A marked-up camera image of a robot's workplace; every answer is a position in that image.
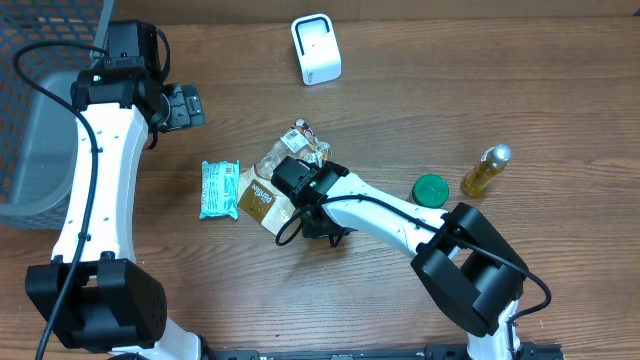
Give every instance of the gray plastic basket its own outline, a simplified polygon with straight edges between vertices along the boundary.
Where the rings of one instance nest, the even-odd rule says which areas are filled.
[[[106,44],[113,0],[0,0],[0,224],[61,228],[76,161],[75,117],[35,92],[11,58],[41,40]],[[86,50],[50,47],[23,56],[23,69],[70,101],[70,86],[91,65]]]

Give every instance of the oil bottle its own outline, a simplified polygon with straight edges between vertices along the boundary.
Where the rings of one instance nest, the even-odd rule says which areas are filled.
[[[507,167],[509,159],[509,146],[500,144],[489,148],[480,158],[480,162],[464,176],[460,182],[460,190],[469,196],[482,194],[489,182]]]

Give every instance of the green bottle cap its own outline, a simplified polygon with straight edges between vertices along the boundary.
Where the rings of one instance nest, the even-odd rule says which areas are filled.
[[[411,197],[420,206],[437,209],[449,198],[449,186],[440,176],[428,174],[413,185]]]

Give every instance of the wood grain surface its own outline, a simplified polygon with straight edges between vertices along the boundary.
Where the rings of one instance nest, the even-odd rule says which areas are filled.
[[[198,84],[202,128],[161,136],[140,161],[138,264],[172,316],[218,349],[372,349],[466,342],[409,259],[365,234],[337,249],[275,246],[249,216],[200,221],[200,163],[244,169],[296,119],[333,159],[405,198],[444,177],[445,208],[477,206],[554,295],[519,321],[524,341],[567,359],[640,358],[640,19],[336,24],[337,81],[305,87],[289,25],[167,26],[170,81]],[[480,199],[458,182],[481,153],[512,146]],[[44,321],[24,293],[56,231],[0,228],[0,359],[30,359]],[[522,307],[542,299],[531,283]],[[47,359],[72,356],[52,339]]]
[[[292,22],[317,12],[333,21],[631,16],[640,0],[127,0],[117,19],[153,24]]]

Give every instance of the white device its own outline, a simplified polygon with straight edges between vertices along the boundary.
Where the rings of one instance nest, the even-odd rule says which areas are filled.
[[[305,85],[316,85],[340,77],[340,50],[333,24],[327,15],[314,14],[296,19],[291,24],[291,35]]]

